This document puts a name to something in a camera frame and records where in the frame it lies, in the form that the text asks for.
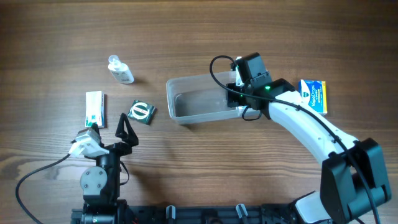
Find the white lotion bottle clear cap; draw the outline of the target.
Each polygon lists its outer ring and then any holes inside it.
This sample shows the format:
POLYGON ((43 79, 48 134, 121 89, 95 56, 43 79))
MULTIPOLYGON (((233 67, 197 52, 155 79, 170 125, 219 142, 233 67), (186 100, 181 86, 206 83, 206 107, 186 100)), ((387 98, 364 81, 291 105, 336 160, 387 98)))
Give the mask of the white lotion bottle clear cap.
POLYGON ((119 83, 131 84, 134 82, 134 77, 129 67, 120 61, 117 55, 111 55, 108 58, 108 62, 108 70, 119 83))

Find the clear plastic container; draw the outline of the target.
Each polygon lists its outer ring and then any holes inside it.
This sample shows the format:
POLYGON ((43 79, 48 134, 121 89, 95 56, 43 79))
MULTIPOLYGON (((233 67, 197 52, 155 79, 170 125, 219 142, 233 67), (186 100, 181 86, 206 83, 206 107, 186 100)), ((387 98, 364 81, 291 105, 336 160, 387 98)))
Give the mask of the clear plastic container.
POLYGON ((227 92, 211 75, 173 78, 166 83, 170 117, 178 124, 240 118, 244 107, 229 107, 227 92))

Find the dark green square sachet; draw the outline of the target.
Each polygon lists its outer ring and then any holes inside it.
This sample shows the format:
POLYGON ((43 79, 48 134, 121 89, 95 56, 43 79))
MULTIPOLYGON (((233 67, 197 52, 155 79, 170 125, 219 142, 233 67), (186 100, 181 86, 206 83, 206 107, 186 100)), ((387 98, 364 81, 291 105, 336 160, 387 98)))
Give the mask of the dark green square sachet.
POLYGON ((127 117, 142 124, 150 125, 156 107, 140 100, 134 100, 127 117))

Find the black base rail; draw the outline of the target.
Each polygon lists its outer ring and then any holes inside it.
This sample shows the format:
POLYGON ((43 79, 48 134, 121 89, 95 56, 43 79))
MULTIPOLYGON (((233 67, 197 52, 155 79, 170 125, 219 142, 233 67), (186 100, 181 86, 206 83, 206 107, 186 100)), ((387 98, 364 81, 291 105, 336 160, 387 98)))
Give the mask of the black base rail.
POLYGON ((287 204, 227 207, 131 206, 123 215, 74 209, 72 223, 299 223, 287 204))

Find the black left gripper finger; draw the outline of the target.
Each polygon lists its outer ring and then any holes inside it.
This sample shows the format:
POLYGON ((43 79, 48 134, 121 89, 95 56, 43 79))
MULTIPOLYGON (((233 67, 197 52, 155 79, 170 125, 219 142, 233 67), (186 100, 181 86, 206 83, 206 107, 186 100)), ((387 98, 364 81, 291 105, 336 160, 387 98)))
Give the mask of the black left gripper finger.
POLYGON ((100 131, 99 127, 96 123, 93 123, 90 127, 91 131, 91 138, 94 139, 98 144, 101 143, 101 136, 100 136, 100 131))
POLYGON ((120 115, 115 136, 130 146, 137 146, 139 144, 139 139, 130 125, 128 117, 125 113, 121 113, 120 115))

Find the white green medicine box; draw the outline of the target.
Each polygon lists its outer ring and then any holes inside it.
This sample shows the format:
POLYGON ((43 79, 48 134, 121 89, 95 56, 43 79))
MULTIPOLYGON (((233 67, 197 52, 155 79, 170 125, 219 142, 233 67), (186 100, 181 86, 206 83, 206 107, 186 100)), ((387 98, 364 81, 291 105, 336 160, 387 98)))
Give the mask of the white green medicine box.
POLYGON ((96 123, 99 128, 104 128, 104 93, 102 91, 86 92, 85 101, 85 126, 88 128, 96 123))

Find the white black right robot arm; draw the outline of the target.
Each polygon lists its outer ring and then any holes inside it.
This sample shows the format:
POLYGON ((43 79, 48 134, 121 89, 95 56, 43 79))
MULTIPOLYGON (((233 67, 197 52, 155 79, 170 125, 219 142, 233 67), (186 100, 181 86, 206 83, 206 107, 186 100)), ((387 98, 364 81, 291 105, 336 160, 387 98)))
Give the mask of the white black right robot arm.
POLYGON ((293 203, 300 223, 349 223, 392 198, 381 146, 358 140, 318 114, 288 81, 273 80, 261 56, 231 61, 239 80, 227 84, 230 107, 253 109, 288 130, 322 167, 318 192, 293 203))

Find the blue yellow VapoDrops box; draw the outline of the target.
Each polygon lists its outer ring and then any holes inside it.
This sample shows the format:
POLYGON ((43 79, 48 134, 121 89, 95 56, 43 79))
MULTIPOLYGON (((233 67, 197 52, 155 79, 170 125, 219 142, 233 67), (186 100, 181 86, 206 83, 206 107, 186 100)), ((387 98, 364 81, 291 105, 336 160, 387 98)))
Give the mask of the blue yellow VapoDrops box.
POLYGON ((326 81, 321 80, 300 80, 298 91, 303 99, 313 110, 326 115, 327 98, 326 98, 326 81))

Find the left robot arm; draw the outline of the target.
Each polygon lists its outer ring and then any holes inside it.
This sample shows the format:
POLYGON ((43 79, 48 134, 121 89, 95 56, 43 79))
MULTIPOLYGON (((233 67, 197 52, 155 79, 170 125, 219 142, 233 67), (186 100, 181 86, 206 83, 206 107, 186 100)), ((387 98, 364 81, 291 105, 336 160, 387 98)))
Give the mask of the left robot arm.
POLYGON ((138 223, 139 220, 125 199, 120 199, 121 169, 126 166, 121 157, 132 153, 139 140, 132 129, 126 114, 121 114, 115 136, 121 141, 104 146, 109 152, 93 159, 96 165, 87 169, 80 179, 83 190, 83 210, 71 216, 72 223, 138 223))

